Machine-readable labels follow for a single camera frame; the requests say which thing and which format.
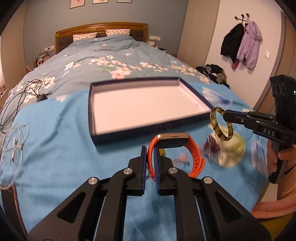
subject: purple hoodie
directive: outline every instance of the purple hoodie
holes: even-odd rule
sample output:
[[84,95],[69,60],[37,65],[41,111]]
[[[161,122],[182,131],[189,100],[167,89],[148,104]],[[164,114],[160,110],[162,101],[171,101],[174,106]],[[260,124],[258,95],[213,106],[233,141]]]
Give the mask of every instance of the purple hoodie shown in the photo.
[[257,24],[252,21],[246,28],[239,51],[237,52],[237,59],[251,70],[255,68],[258,60],[261,39],[260,30]]

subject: pillow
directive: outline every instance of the pillow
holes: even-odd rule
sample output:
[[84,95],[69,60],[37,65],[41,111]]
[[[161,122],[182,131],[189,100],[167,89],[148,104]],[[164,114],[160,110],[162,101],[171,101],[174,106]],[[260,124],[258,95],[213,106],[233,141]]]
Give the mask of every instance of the pillow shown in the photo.
[[73,42],[76,42],[77,40],[80,39],[94,39],[96,37],[96,33],[89,33],[89,34],[74,34],[73,35]]
[[114,34],[125,34],[129,35],[130,34],[130,29],[129,28],[122,28],[122,29],[106,29],[106,35],[111,36]]

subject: picture frame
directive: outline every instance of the picture frame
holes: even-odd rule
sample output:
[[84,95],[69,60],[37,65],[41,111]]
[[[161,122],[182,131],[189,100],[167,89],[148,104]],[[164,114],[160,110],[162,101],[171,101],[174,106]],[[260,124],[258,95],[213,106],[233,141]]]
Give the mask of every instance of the picture frame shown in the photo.
[[76,7],[82,7],[85,4],[85,0],[70,0],[70,9]]
[[116,2],[120,2],[120,3],[132,3],[133,0],[116,0]]
[[108,3],[108,0],[93,0],[93,4]]

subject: screw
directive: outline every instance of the screw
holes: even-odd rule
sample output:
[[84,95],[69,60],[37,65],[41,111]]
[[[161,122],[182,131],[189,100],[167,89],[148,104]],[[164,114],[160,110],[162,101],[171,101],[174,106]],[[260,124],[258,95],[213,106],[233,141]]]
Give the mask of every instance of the screw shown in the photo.
[[213,182],[213,179],[210,178],[210,177],[205,177],[205,178],[204,178],[204,182],[205,182],[206,184],[211,184],[211,183]]
[[175,168],[175,167],[171,167],[171,168],[169,168],[168,172],[171,173],[171,174],[175,174],[175,173],[178,172],[178,169]]
[[125,168],[124,170],[123,170],[123,173],[124,174],[131,174],[133,172],[133,169],[131,169],[131,168]]
[[97,182],[98,182],[98,179],[95,178],[95,177],[91,177],[91,178],[89,179],[89,184],[90,184],[90,185],[94,185],[94,184],[96,184]]

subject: wooden headboard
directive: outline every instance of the wooden headboard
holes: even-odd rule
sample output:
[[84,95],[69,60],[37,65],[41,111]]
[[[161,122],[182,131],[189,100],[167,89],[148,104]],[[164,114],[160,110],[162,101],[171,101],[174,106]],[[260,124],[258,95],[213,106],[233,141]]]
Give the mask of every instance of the wooden headboard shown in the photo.
[[67,28],[56,32],[56,53],[59,53],[71,43],[73,43],[74,34],[86,34],[97,32],[96,37],[105,37],[106,29],[119,29],[129,28],[131,30],[130,36],[137,41],[146,42],[148,24],[146,23],[126,23],[126,22],[114,22],[114,23],[92,23],[81,25],[73,28]]

